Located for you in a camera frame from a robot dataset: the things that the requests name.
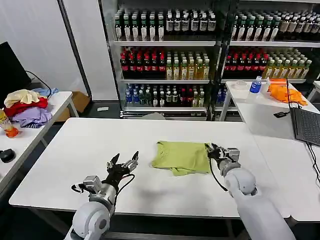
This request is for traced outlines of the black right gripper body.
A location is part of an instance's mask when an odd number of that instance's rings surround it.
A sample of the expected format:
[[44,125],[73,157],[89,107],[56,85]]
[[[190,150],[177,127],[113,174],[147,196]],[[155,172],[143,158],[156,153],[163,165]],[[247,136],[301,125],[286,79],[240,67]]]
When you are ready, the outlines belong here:
[[229,151],[225,148],[217,148],[214,150],[214,160],[217,163],[221,163],[229,158]]

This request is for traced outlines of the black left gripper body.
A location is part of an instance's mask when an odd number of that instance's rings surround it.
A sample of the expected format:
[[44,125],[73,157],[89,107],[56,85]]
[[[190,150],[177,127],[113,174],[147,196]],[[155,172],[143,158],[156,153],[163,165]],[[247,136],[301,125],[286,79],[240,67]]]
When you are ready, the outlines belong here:
[[124,166],[123,163],[121,163],[121,164],[115,164],[111,168],[108,168],[107,172],[108,172],[108,176],[101,183],[109,184],[113,187],[118,187],[123,177],[130,173],[130,169],[127,166]]

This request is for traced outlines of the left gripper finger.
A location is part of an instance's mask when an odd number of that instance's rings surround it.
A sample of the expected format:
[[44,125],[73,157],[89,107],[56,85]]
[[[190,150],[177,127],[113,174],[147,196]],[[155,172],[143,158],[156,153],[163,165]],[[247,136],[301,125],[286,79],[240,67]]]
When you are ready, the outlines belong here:
[[117,164],[119,157],[120,153],[116,154],[109,162],[106,163],[107,172],[114,172],[119,168],[119,165]]
[[128,168],[129,171],[133,171],[138,166],[139,151],[136,151],[133,157],[123,164],[124,168]]

